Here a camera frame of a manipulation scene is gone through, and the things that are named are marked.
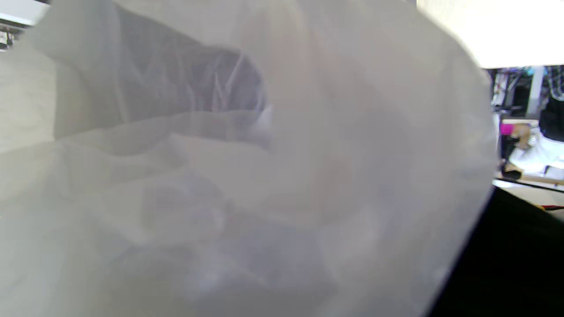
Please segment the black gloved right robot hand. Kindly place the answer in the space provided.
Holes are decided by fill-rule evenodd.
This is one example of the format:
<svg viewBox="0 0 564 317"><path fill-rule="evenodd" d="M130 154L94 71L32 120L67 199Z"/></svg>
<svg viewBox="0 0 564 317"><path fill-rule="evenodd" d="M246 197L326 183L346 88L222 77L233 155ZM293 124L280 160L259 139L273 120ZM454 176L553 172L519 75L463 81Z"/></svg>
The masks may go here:
<svg viewBox="0 0 564 317"><path fill-rule="evenodd" d="M563 222L495 187L430 317L561 317Z"/></svg>

